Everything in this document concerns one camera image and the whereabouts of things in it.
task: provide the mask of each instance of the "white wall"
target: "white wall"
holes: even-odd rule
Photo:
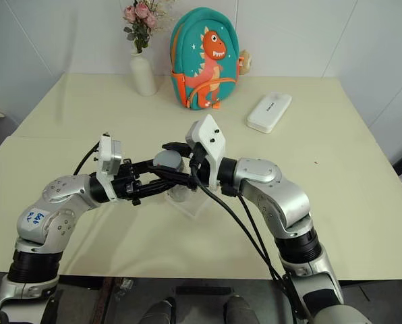
[[[128,73],[130,2],[0,0],[0,109],[20,123],[63,71]],[[176,0],[170,15],[201,5],[235,24],[251,75],[339,77],[386,156],[400,158],[402,0]],[[146,52],[157,74],[169,73],[169,34]]]

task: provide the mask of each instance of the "label sticker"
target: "label sticker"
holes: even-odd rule
[[[32,208],[27,212],[26,221],[32,226],[38,226],[48,214],[48,211],[39,208]]]

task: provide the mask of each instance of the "floor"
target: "floor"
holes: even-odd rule
[[[176,296],[177,322],[185,324],[222,324],[225,295],[176,295],[176,287],[231,287],[231,294],[243,296],[255,310],[260,324],[292,323],[287,301],[264,280],[187,280],[135,279],[125,294],[114,292],[105,324],[137,323],[150,305]],[[60,285],[63,297],[58,324],[88,324],[98,291]],[[343,288],[345,301],[375,324],[402,324],[402,280],[372,281]]]

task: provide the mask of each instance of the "orange zipper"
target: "orange zipper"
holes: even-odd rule
[[[214,80],[209,80],[209,81],[203,82],[200,85],[196,86],[195,89],[193,89],[193,91],[191,92],[188,101],[186,101],[186,107],[190,108],[190,104],[192,103],[192,100],[194,100],[194,96],[201,88],[204,88],[205,86],[210,86],[211,84],[224,83],[224,82],[234,82],[235,83],[236,81],[233,78],[219,78],[219,79],[214,79]]]

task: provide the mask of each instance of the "white power bank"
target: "white power bank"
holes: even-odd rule
[[[263,133],[270,133],[291,103],[289,94],[270,92],[248,116],[248,126]]]

